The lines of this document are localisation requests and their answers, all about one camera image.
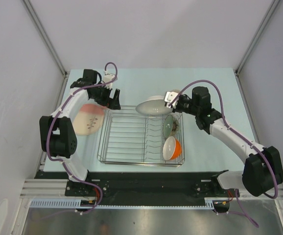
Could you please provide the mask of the pink cream floral plate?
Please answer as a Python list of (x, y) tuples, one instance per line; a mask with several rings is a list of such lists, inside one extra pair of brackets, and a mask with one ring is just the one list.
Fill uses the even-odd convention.
[(72, 123), (76, 135), (88, 136), (97, 132), (103, 125), (104, 111), (96, 104), (84, 104)]

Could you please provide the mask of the right aluminium frame post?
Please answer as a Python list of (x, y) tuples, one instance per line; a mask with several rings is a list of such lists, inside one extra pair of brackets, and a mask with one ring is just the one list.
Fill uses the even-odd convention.
[(282, 3), (282, 0), (273, 0), (269, 5), (266, 13), (264, 14), (255, 34), (253, 35), (244, 55), (242, 56), (237, 68), (235, 69), (235, 74), (239, 76), (242, 69), (244, 68), (246, 62), (249, 60), (251, 54), (253, 53), (255, 47), (259, 43), (261, 37), (263, 36), (268, 24), (270, 23), (271, 19), (273, 18), (277, 8)]

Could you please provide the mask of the aluminium front rail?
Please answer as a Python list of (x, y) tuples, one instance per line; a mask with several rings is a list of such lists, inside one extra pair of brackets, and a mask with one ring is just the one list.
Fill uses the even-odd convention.
[[(66, 196), (68, 180), (65, 179), (26, 179), (20, 194), (21, 198), (93, 198), (83, 195), (80, 192), (76, 196)], [(216, 196), (207, 196), (207, 192), (202, 193), (203, 198), (214, 199)], [(269, 200), (266, 195), (259, 197), (252, 196), (245, 189), (239, 189), (241, 200)], [(276, 200), (283, 200), (283, 186), (279, 186), (278, 197)]]

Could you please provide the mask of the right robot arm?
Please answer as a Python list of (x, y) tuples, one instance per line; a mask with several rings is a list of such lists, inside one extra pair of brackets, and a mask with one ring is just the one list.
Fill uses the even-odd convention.
[(165, 106), (174, 112), (187, 113), (195, 117), (200, 130), (217, 138), (232, 150), (244, 164), (242, 171), (224, 170), (211, 183), (211, 192), (223, 196), (228, 189), (245, 189), (258, 197), (273, 189), (275, 199), (278, 186), (283, 183), (283, 166), (277, 148), (265, 147), (243, 136), (225, 119), (223, 111), (212, 107), (211, 95), (206, 87), (195, 87), (191, 96), (180, 92), (167, 92)]

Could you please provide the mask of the left aluminium frame post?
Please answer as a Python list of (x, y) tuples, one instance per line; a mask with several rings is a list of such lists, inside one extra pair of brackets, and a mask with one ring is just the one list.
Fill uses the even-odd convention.
[(62, 74), (63, 77), (66, 77), (67, 75), (67, 71), (64, 68), (64, 65), (61, 61), (61, 59), (59, 58), (59, 55), (40, 19), (40, 17), (38, 16), (37, 11), (35, 10), (32, 2), (30, 0), (21, 0), (21, 3), (23, 4), (25, 10), (28, 13), (28, 16), (30, 17), (33, 25), (35, 26), (41, 40), (43, 41), (46, 49), (48, 50), (50, 56), (52, 57), (53, 61), (55, 62), (58, 70), (60, 71), (60, 73)]

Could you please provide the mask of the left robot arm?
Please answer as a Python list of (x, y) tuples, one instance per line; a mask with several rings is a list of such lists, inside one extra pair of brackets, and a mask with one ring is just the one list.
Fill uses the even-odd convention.
[(90, 99), (111, 110), (119, 110), (120, 90), (110, 96), (112, 84), (117, 80), (117, 73), (101, 75), (98, 71), (85, 69), (83, 76), (70, 85), (69, 95), (49, 116), (39, 120), (41, 147), (52, 162), (59, 162), (68, 178), (77, 182), (76, 190), (81, 195), (89, 195), (93, 184), (88, 181), (88, 170), (76, 154), (77, 137), (72, 125), (81, 107)]

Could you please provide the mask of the aluminium frame post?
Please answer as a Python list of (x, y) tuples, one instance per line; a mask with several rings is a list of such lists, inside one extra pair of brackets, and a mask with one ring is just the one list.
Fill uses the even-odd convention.
[(273, 18), (277, 8), (282, 3), (282, 0), (273, 0), (269, 5), (266, 13), (264, 14), (255, 34), (253, 35), (244, 55), (242, 56), (237, 68), (235, 69), (235, 74), (239, 76), (242, 69), (244, 68), (246, 62), (249, 60), (251, 54), (253, 53), (255, 47), (259, 43), (261, 37), (263, 36), (268, 24), (270, 23), (271, 19)]
[(55, 62), (58, 70), (60, 71), (60, 73), (62, 74), (63, 77), (66, 77), (67, 75), (67, 71), (64, 68), (64, 65), (61, 61), (61, 59), (59, 58), (59, 55), (40, 19), (40, 17), (38, 16), (37, 11), (35, 10), (32, 2), (30, 0), (21, 0), (21, 3), (23, 4), (25, 10), (28, 13), (28, 16), (30, 17), (33, 25), (35, 26), (41, 40), (43, 41), (46, 49), (48, 50), (50, 56), (52, 57), (53, 61)]

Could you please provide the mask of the white grey-rimmed deep plate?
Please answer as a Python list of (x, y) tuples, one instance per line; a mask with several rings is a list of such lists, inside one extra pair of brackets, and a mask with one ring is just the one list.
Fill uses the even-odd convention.
[(155, 95), (135, 107), (135, 110), (142, 115), (159, 116), (172, 113), (172, 109), (165, 106), (164, 97)]

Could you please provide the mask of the green floral bowl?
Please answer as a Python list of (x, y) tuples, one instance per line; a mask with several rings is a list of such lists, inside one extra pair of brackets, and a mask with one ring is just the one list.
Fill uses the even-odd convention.
[(179, 131), (180, 124), (176, 115), (168, 115), (163, 124), (163, 136), (165, 139), (175, 136)]

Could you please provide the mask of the metal wire dish rack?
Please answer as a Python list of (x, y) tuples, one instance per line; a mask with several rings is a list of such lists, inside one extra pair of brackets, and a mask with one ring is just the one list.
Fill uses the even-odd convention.
[(163, 158), (164, 123), (168, 116), (142, 115), (134, 106), (106, 111), (101, 127), (98, 160), (110, 165), (179, 167), (185, 154), (173, 160)]

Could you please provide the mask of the orange white mug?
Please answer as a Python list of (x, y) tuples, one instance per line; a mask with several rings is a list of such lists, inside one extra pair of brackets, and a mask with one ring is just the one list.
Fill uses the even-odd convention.
[(174, 92), (174, 93), (179, 94), (181, 91), (180, 91), (180, 90), (176, 90), (176, 89), (174, 89), (174, 90), (172, 90), (171, 92)]

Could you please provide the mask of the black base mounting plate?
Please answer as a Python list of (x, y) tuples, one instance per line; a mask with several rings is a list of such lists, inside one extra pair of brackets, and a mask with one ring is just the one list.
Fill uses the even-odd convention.
[(222, 189), (218, 172), (92, 172), (86, 183), (73, 182), (65, 172), (38, 171), (35, 179), (65, 180), (63, 195), (81, 199), (78, 211), (95, 203), (103, 207), (203, 207), (207, 198), (211, 209), (226, 212), (230, 200), (240, 198), (235, 187)]

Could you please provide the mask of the orange white bowl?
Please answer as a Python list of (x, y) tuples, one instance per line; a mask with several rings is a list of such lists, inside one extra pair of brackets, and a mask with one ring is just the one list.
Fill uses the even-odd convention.
[(173, 136), (168, 137), (163, 145), (163, 158), (170, 161), (178, 158), (182, 153), (180, 142)]

